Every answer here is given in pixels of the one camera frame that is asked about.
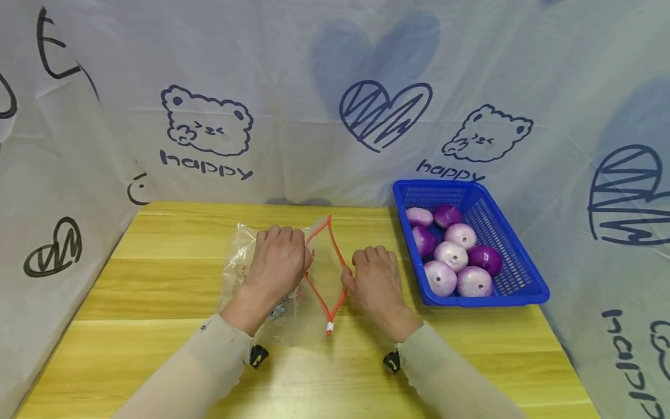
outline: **blue plastic basket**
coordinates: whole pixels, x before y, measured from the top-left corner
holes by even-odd
[[[454,180],[398,180],[393,184],[400,225],[409,248],[421,299],[427,306],[503,307],[542,304],[549,299],[549,288],[521,245],[512,227],[485,187],[475,182]],[[490,297],[439,297],[428,285],[419,250],[414,243],[404,210],[418,206],[432,211],[439,204],[455,205],[464,222],[477,234],[477,244],[496,249],[503,260],[502,271],[493,279]],[[434,225],[431,232],[440,241],[444,230]]]

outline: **red onion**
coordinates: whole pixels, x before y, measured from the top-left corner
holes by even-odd
[[[435,223],[443,229],[448,228],[452,224],[463,222],[463,215],[461,215],[458,208],[448,204],[438,205],[433,210],[433,217],[435,218]]]
[[[433,253],[435,260],[449,265],[454,272],[458,272],[468,265],[468,252],[463,247],[450,241],[440,243]]]
[[[461,297],[488,297],[493,294],[491,275],[481,267],[466,266],[456,276],[456,289]]]
[[[412,229],[412,235],[422,259],[433,254],[438,240],[430,233],[428,227],[418,225]]]
[[[406,211],[409,225],[412,227],[423,225],[429,227],[433,223],[433,215],[423,208],[410,208]]]
[[[477,244],[477,234],[469,225],[458,223],[447,229],[444,233],[444,240],[461,245],[465,250],[468,250]]]
[[[503,268],[503,259],[491,246],[479,245],[468,250],[469,264],[478,266],[488,272],[491,277],[498,275]]]
[[[446,263],[433,260],[425,264],[423,270],[435,295],[446,297],[456,289],[456,273]]]

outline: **sleeve cuff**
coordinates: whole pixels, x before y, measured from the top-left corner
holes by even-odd
[[[185,347],[203,363],[213,365],[226,357],[237,358],[244,365],[249,364],[251,348],[256,339],[231,326],[218,313],[202,323]]]
[[[426,374],[442,365],[444,356],[450,349],[442,336],[426,322],[405,342],[397,344],[396,348],[403,368]]]

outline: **red zipper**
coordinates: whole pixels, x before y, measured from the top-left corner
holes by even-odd
[[[331,226],[331,220],[332,220],[332,215],[328,215],[326,217],[326,222],[322,225],[320,225],[307,239],[307,243],[305,245],[308,245],[310,241],[328,226],[328,233],[330,234],[330,241],[333,243],[333,247],[335,248],[335,253],[337,253],[337,257],[340,260],[340,266],[342,269],[346,266],[346,263],[344,262],[344,258],[342,257],[342,254],[340,253],[340,248],[337,246],[337,243],[335,242],[335,237],[333,236],[333,230]],[[335,324],[335,315],[337,314],[338,310],[340,310],[340,307],[344,304],[344,301],[346,300],[346,288],[343,286],[342,287],[342,294],[340,295],[340,299],[337,301],[337,304],[335,304],[335,307],[333,308],[333,311],[330,312],[328,310],[328,306],[326,306],[326,303],[324,302],[324,299],[321,298],[321,295],[319,292],[316,290],[316,287],[310,281],[310,275],[309,272],[305,272],[305,279],[307,280],[307,283],[312,287],[312,290],[316,294],[316,297],[319,299],[319,303],[321,304],[321,309],[324,311],[324,314],[326,315],[326,320],[328,321],[326,323],[326,336],[330,336],[330,334],[333,331],[334,324]]]

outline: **table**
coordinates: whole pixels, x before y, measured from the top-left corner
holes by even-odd
[[[327,214],[345,258],[395,251],[408,304],[530,417],[599,417],[539,307],[422,306],[395,210],[186,202],[139,211],[16,417],[109,418],[213,313],[238,222],[307,227]],[[335,325],[320,347],[269,347],[208,417],[437,417],[386,370],[392,346],[349,302]]]

